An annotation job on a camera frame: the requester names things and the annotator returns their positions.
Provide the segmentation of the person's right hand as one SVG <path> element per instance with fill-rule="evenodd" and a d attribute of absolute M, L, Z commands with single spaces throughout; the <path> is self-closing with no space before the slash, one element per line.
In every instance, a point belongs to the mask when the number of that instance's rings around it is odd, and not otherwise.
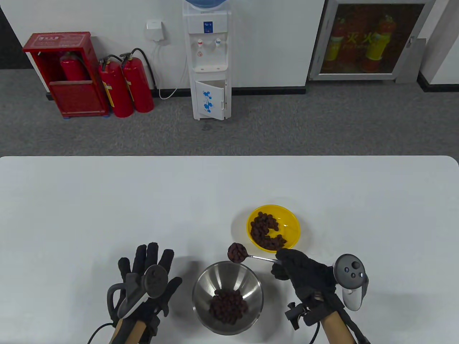
<path fill-rule="evenodd" d="M 280 264 L 274 263 L 271 274 L 282 281 L 291 281 L 297 298 L 312 310 L 321 304 L 331 309 L 342 306 L 336 295 L 333 267 L 318 263 L 301 251 L 282 248 L 276 253 Z"/>

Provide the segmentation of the person's left hand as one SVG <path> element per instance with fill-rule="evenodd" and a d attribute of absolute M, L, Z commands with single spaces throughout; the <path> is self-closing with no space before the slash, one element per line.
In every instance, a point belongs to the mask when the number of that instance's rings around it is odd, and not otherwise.
<path fill-rule="evenodd" d="M 158 258 L 158 244 L 140 245 L 133 264 L 123 257 L 118 261 L 122 282 L 112 285 L 107 305 L 113 327 L 112 344 L 149 344 L 156 336 L 158 314 L 169 314 L 169 300 L 182 279 L 169 279 L 174 251 L 164 250 Z"/>

